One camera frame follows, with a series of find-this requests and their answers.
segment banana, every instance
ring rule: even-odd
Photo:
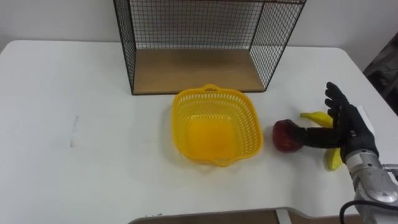
[[[327,115],[324,112],[317,111],[313,113],[300,113],[301,118],[307,118],[324,128],[332,128],[333,127],[333,118]],[[337,170],[342,164],[343,161],[340,157],[340,148],[335,149],[328,149],[326,151],[326,166],[329,170],[335,171]]]

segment white tabletop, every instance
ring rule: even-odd
[[[323,149],[281,154],[271,126],[326,111],[325,84],[363,105],[381,162],[398,163],[398,118],[340,49],[287,47],[265,93],[250,93],[264,149],[227,168],[175,150],[173,95],[132,96],[120,43],[15,41],[0,55],[0,223],[127,223],[163,215],[291,208],[338,214],[354,196]]]

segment white wall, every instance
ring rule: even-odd
[[[398,32],[396,0],[308,0],[289,45],[346,50],[364,69]],[[0,49],[15,39],[119,41],[112,0],[0,0]]]

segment robotic hand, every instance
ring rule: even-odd
[[[398,186],[388,174],[391,172],[398,180],[398,165],[381,165],[363,110],[351,105],[333,83],[326,84],[325,94],[333,128],[297,127],[291,137],[310,147],[341,148],[341,160],[347,165],[355,189],[355,200],[340,210],[341,223],[345,210],[353,205],[365,223],[398,223]]]

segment metal wire frame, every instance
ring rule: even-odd
[[[131,92],[137,49],[246,49],[264,91],[306,0],[114,0]]]

